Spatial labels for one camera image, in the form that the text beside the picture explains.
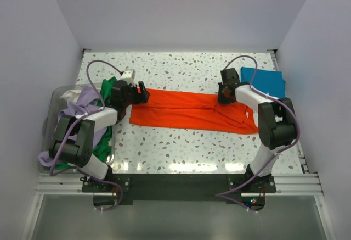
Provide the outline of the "orange t shirt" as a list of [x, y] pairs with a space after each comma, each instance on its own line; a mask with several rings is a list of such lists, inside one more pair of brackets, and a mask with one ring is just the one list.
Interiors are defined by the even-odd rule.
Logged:
[[258, 133], [253, 110], [242, 103], [220, 104], [217, 95], [149, 89], [147, 103], [133, 105], [129, 122], [139, 126]]

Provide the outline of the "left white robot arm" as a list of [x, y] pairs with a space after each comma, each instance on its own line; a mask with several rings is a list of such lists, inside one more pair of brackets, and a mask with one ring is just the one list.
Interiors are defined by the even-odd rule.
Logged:
[[142, 81], [132, 84], [126, 80], [117, 80], [112, 84], [107, 102], [100, 93], [98, 96], [101, 106], [97, 110], [60, 118], [48, 150], [53, 159], [49, 174], [55, 176], [64, 172], [64, 169], [55, 171], [57, 162], [69, 164], [69, 169], [76, 168], [94, 178], [96, 188], [107, 192], [112, 189], [114, 179], [107, 174], [109, 166], [93, 155], [94, 134], [119, 123], [130, 105], [147, 103], [150, 93]]

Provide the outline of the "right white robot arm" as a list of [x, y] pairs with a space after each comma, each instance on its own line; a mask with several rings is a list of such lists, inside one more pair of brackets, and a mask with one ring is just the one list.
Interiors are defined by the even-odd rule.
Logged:
[[236, 192], [245, 188], [257, 192], [264, 185], [263, 178], [271, 175], [279, 155], [296, 144], [300, 136], [299, 125], [292, 101], [279, 99], [257, 90], [249, 82], [240, 82], [234, 68], [220, 72], [218, 84], [220, 104], [242, 103], [258, 114], [258, 134], [261, 141], [254, 160], [248, 165], [244, 183], [232, 188]]

